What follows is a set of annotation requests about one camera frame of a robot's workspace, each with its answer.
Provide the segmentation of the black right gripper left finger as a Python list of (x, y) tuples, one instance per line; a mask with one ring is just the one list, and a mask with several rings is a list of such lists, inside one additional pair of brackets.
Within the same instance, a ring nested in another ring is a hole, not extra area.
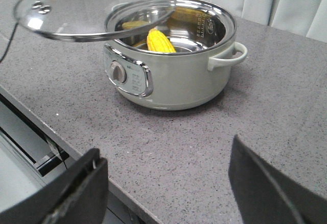
[(92, 148), (44, 188), (1, 212), (1, 223), (102, 223), (108, 162)]

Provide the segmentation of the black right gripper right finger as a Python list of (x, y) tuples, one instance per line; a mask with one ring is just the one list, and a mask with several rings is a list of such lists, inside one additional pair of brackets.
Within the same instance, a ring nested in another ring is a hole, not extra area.
[(326, 199), (268, 164), (238, 136), (228, 176), (243, 223), (326, 223)]

